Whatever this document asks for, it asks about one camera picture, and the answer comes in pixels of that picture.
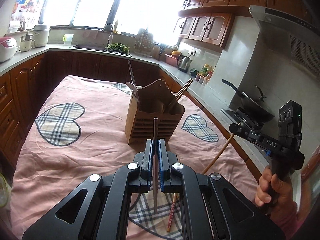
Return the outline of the person's right hand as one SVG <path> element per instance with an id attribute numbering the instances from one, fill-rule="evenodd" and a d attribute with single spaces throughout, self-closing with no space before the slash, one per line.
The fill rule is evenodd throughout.
<path id="1" fill-rule="evenodd" d="M 296 213 L 297 204 L 293 201 L 293 188 L 290 178 L 282 181 L 271 172 L 269 166 L 263 170 L 256 189 L 255 204 L 263 207 L 273 203 L 270 218 L 274 221 L 287 218 L 291 213 Z"/>

